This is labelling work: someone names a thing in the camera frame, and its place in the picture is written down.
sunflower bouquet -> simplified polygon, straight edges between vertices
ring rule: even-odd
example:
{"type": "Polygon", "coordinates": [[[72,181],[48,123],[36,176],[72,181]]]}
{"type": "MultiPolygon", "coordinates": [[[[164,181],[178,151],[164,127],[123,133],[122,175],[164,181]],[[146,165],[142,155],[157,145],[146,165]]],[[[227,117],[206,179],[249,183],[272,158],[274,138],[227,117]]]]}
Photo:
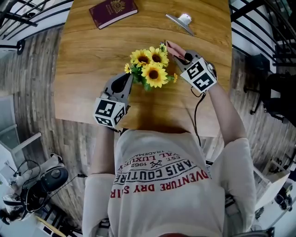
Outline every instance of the sunflower bouquet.
{"type": "Polygon", "coordinates": [[[124,67],[125,73],[131,73],[134,76],[133,82],[142,84],[146,91],[153,87],[162,87],[170,81],[174,83],[178,76],[168,75],[166,67],[168,66],[167,47],[160,44],[159,48],[150,47],[149,50],[136,50],[130,55],[131,66],[127,63],[124,67]]]}

wooden table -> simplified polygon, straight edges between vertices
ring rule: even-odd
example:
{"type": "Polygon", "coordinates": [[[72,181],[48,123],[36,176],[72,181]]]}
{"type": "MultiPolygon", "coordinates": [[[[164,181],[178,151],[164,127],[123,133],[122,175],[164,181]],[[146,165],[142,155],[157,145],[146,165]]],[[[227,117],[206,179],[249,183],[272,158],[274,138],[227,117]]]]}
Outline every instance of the wooden table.
{"type": "MultiPolygon", "coordinates": [[[[219,83],[229,90],[232,43],[228,0],[135,0],[137,14],[102,30],[96,28],[89,13],[89,9],[100,2],[74,0],[65,24],[55,75],[57,119],[95,124],[93,105],[108,79],[123,72],[132,51],[158,47],[164,39],[184,49],[196,50],[212,62],[219,83]],[[167,13],[176,17],[189,14],[195,36],[167,18],[167,13]]],[[[173,71],[180,75],[176,65],[171,66],[173,71]]],[[[129,96],[131,108],[119,126],[194,132],[191,118],[199,99],[190,88],[182,79],[152,92],[133,85],[129,96]]],[[[219,132],[208,95],[198,108],[197,128],[201,136],[215,137],[219,132]]]]}

wooden floor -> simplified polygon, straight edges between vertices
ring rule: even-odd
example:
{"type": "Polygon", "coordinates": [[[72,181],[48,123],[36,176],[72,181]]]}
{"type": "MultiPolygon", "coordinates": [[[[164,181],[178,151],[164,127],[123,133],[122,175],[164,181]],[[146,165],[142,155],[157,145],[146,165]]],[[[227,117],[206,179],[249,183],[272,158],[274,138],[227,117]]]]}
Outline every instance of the wooden floor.
{"type": "MultiPolygon", "coordinates": [[[[60,154],[72,179],[78,173],[87,173],[96,126],[55,119],[53,81],[61,33],[62,27],[39,33],[26,40],[22,55],[11,53],[0,59],[0,91],[14,94],[21,140],[42,132],[41,140],[24,151],[25,157],[42,163],[51,152],[60,154]]],[[[254,163],[264,169],[269,158],[282,158],[285,153],[291,155],[296,128],[264,113],[262,106],[255,115],[250,115],[258,95],[245,94],[243,85],[251,74],[245,57],[234,50],[231,100],[245,124],[254,163]]],[[[207,159],[214,160],[223,148],[223,141],[221,136],[203,137],[202,146],[207,159]]],[[[78,225],[82,220],[84,182],[84,179],[76,178],[53,197],[78,225]]]]}

black chair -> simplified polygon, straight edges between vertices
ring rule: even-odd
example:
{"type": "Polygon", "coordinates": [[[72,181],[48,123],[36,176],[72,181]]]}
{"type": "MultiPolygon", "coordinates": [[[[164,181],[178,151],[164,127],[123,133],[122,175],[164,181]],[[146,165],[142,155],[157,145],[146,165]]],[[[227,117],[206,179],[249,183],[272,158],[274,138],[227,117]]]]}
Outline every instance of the black chair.
{"type": "Polygon", "coordinates": [[[261,102],[272,117],[281,120],[284,124],[290,121],[296,126],[296,108],[295,108],[295,90],[296,90],[296,75],[290,74],[271,74],[264,79],[259,80],[259,90],[250,89],[244,86],[244,92],[253,91],[260,94],[255,110],[251,110],[253,115],[258,110],[261,102]],[[271,90],[281,93],[280,98],[271,98],[271,90]]]}

person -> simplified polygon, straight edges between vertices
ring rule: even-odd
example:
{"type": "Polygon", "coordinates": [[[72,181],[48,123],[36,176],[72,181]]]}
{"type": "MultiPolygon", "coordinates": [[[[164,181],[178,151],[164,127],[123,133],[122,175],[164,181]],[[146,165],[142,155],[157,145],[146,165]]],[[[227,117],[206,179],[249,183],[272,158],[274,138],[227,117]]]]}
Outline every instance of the person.
{"type": "Polygon", "coordinates": [[[28,181],[37,181],[45,171],[56,166],[64,166],[62,157],[51,153],[50,159],[40,166],[28,169],[23,174],[13,177],[6,194],[2,197],[5,207],[0,209],[0,219],[3,223],[9,225],[15,220],[25,220],[30,216],[20,198],[23,185],[28,181]]]}
{"type": "Polygon", "coordinates": [[[86,179],[84,237],[232,236],[250,229],[255,182],[241,118],[217,83],[208,90],[225,147],[207,170],[190,133],[100,126],[86,179]]]}

